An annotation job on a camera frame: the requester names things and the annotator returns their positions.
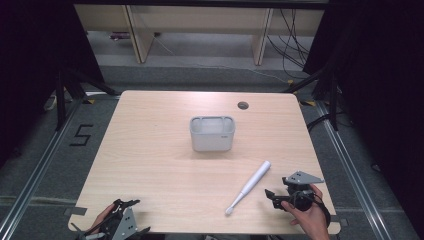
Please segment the black curtain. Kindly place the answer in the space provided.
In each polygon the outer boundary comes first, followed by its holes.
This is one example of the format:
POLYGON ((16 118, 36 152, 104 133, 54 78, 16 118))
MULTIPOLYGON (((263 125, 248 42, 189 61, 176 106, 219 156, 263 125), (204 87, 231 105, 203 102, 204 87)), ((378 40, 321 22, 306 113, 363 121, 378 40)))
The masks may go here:
POLYGON ((339 87, 363 141, 417 235, 424 238, 424 0, 327 0, 304 71, 329 59, 359 9, 339 87))
POLYGON ((104 81, 73 0, 0 0, 0 168, 60 74, 104 81))

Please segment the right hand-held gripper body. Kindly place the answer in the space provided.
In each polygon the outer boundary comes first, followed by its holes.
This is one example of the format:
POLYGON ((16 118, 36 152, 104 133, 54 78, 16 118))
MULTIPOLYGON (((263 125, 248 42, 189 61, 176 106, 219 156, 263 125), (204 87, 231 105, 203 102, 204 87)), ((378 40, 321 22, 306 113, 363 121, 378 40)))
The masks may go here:
POLYGON ((284 201, 290 203, 293 208, 306 211, 311 208, 313 203, 316 203, 321 209, 325 208, 323 203, 315 200, 315 191, 311 187, 311 184, 324 183, 324 179, 297 171, 288 177, 283 177, 282 181, 287 186, 289 193, 284 201))

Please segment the white electric toothbrush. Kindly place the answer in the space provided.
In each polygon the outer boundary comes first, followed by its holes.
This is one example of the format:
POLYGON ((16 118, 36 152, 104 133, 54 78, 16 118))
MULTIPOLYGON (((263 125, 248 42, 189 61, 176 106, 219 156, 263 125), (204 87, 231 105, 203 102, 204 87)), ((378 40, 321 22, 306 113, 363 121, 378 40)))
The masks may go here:
POLYGON ((247 180, 245 185, 240 190, 237 197, 231 203, 231 205, 225 210, 227 216, 231 215, 236 205, 257 185, 257 183, 263 178, 271 167, 269 161, 264 161, 261 166, 253 173, 253 175, 247 180))

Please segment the white plastic storage box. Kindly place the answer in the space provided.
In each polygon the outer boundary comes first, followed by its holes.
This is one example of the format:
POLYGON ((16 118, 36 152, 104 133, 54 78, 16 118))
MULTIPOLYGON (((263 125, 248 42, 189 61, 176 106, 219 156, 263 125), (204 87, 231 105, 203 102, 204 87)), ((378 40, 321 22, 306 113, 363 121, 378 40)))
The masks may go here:
POLYGON ((193 117, 189 129, 194 151, 229 151, 232 148, 235 133, 235 121, 232 117, 193 117))

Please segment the metal floor rail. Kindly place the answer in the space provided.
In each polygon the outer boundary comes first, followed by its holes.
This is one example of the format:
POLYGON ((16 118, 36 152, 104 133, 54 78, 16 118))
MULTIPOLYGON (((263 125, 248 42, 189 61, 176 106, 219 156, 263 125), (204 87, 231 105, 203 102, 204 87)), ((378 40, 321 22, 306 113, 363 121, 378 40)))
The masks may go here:
POLYGON ((329 120, 330 112, 321 101, 317 102, 317 110, 321 117, 325 118, 324 126, 330 137, 330 140, 337 152, 339 160, 349 178, 355 195, 361 205, 361 208, 373 230, 377 240, 393 240, 387 225, 376 207, 375 202, 372 200, 362 178, 356 169, 352 158, 341 139, 339 132, 333 127, 329 120))
POLYGON ((52 162, 53 155, 57 152, 57 149, 59 148, 59 145, 81 104, 81 100, 74 100, 70 104, 69 109, 65 111, 64 122, 52 134, 42 156, 38 159, 37 165, 34 167, 19 195, 13 201, 7 215, 0 222, 0 240, 10 240, 13 236, 15 229, 19 225, 19 222, 29 206, 31 198, 52 162))

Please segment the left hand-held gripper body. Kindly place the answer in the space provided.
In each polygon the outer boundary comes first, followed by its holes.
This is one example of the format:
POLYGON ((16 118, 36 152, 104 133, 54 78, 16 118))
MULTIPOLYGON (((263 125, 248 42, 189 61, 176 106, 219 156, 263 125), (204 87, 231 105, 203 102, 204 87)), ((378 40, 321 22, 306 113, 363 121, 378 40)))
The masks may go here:
POLYGON ((136 240, 150 231, 149 227, 138 228, 131 207, 119 208, 87 231, 82 231, 74 223, 71 226, 77 232, 77 240, 136 240))

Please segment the person's left hand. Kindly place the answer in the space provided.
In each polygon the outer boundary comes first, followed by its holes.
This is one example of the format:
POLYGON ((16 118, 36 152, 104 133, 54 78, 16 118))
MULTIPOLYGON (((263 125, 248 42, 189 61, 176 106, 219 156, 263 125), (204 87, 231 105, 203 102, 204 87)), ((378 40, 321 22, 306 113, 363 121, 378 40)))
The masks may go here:
POLYGON ((114 209, 114 204, 107 206, 101 213, 98 214, 91 228, 88 230, 90 234, 97 234, 99 232, 99 224, 101 224, 108 214, 114 209))

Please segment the black metal stand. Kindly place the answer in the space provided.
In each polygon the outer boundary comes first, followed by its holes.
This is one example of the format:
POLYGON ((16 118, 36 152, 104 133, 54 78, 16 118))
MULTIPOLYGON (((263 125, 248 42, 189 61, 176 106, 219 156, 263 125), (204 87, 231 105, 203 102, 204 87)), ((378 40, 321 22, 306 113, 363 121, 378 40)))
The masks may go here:
POLYGON ((62 68, 58 72, 55 89, 57 106, 57 130, 60 130, 67 120, 65 91, 68 91, 71 97, 76 100, 84 100, 87 97, 85 90, 81 86, 82 82, 88 83, 89 85, 105 92, 108 95, 120 95, 120 92, 107 86, 103 79, 97 80, 95 78, 91 78, 87 74, 72 68, 62 68))
POLYGON ((313 73, 306 79, 297 84, 290 86, 284 90, 284 93, 294 93, 301 88, 316 81, 312 97, 315 100, 323 100, 325 97, 329 98, 329 112, 320 116, 316 120, 307 124, 307 129, 311 131, 318 123, 328 120, 330 125, 335 131, 338 130, 337 126, 337 90, 338 81, 336 77, 336 67, 331 64, 325 64, 323 68, 313 73))

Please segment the person's right hand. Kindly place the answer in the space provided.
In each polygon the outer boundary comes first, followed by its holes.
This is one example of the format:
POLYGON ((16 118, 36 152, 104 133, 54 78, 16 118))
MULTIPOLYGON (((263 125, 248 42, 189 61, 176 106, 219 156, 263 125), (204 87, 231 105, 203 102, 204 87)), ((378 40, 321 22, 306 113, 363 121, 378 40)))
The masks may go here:
POLYGON ((300 211, 286 201, 281 205, 294 217, 290 224, 299 225, 311 240, 330 240, 325 214, 317 203, 307 211, 300 211))

